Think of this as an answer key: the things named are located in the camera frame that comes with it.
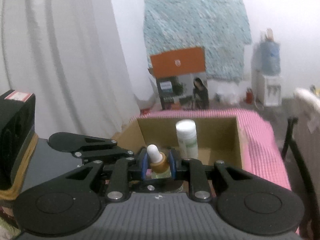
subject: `teal patterned sheet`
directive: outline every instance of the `teal patterned sheet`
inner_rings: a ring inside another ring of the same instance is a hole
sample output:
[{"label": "teal patterned sheet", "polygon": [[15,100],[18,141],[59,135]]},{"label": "teal patterned sheet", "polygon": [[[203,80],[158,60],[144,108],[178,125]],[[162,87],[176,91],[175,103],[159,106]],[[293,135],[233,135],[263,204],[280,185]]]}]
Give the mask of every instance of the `teal patterned sheet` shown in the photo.
[{"label": "teal patterned sheet", "polygon": [[150,56],[203,47],[208,78],[240,81],[251,44],[243,0],[145,0],[144,40]]}]

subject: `white dispenser base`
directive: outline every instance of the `white dispenser base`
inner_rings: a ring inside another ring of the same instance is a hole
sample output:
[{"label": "white dispenser base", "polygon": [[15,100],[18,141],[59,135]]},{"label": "white dispenser base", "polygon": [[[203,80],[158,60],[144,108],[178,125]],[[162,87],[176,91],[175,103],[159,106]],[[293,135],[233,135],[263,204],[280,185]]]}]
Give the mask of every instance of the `white dispenser base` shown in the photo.
[{"label": "white dispenser base", "polygon": [[281,97],[280,76],[266,76],[258,73],[258,99],[264,106],[280,106]]}]

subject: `white and red label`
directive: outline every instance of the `white and red label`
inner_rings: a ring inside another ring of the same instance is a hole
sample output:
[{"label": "white and red label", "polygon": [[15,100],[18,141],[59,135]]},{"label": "white and red label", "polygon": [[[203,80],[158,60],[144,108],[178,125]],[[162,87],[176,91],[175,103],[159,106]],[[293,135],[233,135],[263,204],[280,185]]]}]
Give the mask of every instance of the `white and red label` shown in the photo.
[{"label": "white and red label", "polygon": [[28,98],[31,96],[32,96],[32,93],[23,93],[23,92],[13,91],[5,99],[26,102]]}]

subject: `white rubber dropper bulb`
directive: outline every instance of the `white rubber dropper bulb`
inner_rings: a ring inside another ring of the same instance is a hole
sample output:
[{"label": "white rubber dropper bulb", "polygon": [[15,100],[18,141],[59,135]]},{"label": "white rubber dropper bulb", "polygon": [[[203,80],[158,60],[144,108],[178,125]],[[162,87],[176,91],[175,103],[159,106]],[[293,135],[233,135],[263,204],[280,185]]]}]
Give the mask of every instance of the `white rubber dropper bulb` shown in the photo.
[{"label": "white rubber dropper bulb", "polygon": [[162,155],[159,152],[158,148],[154,145],[154,144],[150,144],[147,147],[147,153],[150,157],[150,161],[152,163],[158,163],[160,161],[162,161]]}]

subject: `dropper bottle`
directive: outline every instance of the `dropper bottle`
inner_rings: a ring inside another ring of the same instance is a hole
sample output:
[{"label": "dropper bottle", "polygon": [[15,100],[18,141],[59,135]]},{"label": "dropper bottle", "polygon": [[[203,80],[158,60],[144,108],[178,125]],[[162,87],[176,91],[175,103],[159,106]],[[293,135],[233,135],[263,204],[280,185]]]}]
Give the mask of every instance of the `dropper bottle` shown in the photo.
[{"label": "dropper bottle", "polygon": [[151,144],[147,147],[147,153],[150,158],[150,166],[152,169],[151,178],[161,179],[170,178],[171,172],[167,157],[164,153],[159,152],[158,148]]}]

